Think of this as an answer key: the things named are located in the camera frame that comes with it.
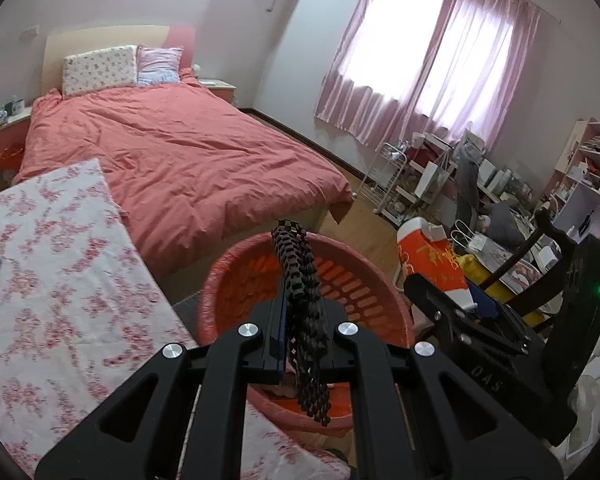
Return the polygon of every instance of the red duvet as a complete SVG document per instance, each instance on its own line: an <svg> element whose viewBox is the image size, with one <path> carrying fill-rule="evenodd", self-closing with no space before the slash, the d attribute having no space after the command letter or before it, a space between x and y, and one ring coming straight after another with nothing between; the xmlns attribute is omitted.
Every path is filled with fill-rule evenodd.
<svg viewBox="0 0 600 480"><path fill-rule="evenodd" d="M274 218L326 207L340 221L347 179L311 149L185 84L105 90L34 104L16 181L96 157L155 277Z"/></svg>

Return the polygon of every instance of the wall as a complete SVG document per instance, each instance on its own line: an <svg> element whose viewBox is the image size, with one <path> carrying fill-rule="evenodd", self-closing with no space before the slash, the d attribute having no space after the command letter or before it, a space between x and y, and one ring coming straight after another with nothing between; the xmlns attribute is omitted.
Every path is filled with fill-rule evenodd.
<svg viewBox="0 0 600 480"><path fill-rule="evenodd" d="M238 87L241 104L251 106L260 73L281 20L293 0L5 0L0 8L0 106L12 94L40 93L45 39L53 30L97 25L190 25L198 30L194 60L203 75ZM21 32L40 25L33 40Z"/></svg>
<svg viewBox="0 0 600 480"><path fill-rule="evenodd" d="M507 140L493 155L499 164L519 165L525 178L542 187L575 120L600 115L600 10L593 0L532 1L562 23L542 20L503 127ZM300 0L269 59L255 106L364 171L372 150L313 118L322 78L356 3Z"/></svg>

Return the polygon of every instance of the screw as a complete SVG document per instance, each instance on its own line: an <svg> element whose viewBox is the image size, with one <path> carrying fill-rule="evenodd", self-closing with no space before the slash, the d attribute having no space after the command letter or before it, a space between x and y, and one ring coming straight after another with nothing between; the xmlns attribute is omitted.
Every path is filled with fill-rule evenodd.
<svg viewBox="0 0 600 480"><path fill-rule="evenodd" d="M413 349L416 351L416 354L421 355L422 357L429 357L436 352L435 346L427 341L416 343L416 346L414 346Z"/></svg>
<svg viewBox="0 0 600 480"><path fill-rule="evenodd" d="M173 359L182 354L182 346L178 343L169 343L162 349L162 355L167 359Z"/></svg>
<svg viewBox="0 0 600 480"><path fill-rule="evenodd" d="M243 337L251 337L252 335L256 335L258 333L258 326L253 323L245 323L244 325L240 325L238 328L238 334Z"/></svg>
<svg viewBox="0 0 600 480"><path fill-rule="evenodd" d="M358 326L349 321L340 323L338 325L338 332L340 332L342 335L354 335L358 333Z"/></svg>

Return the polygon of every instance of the black chain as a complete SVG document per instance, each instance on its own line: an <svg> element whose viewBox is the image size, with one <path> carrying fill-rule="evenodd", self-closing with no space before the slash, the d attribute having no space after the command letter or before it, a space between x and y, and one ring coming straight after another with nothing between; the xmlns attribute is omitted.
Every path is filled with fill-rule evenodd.
<svg viewBox="0 0 600 480"><path fill-rule="evenodd" d="M278 221L271 237L286 281L286 340L288 360L296 371L298 404L326 427L331 420L327 415L331 407L329 388L319 377L327 336L318 303L320 281L315 275L314 255L306 242L306 231L297 222Z"/></svg>

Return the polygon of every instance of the orange bag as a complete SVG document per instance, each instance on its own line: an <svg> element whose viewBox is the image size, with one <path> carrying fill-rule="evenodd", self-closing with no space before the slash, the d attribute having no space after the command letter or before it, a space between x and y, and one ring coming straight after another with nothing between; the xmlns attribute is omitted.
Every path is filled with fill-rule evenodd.
<svg viewBox="0 0 600 480"><path fill-rule="evenodd" d="M398 229L397 238L398 259L405 275L422 274L463 310L476 307L442 226L412 218Z"/></svg>

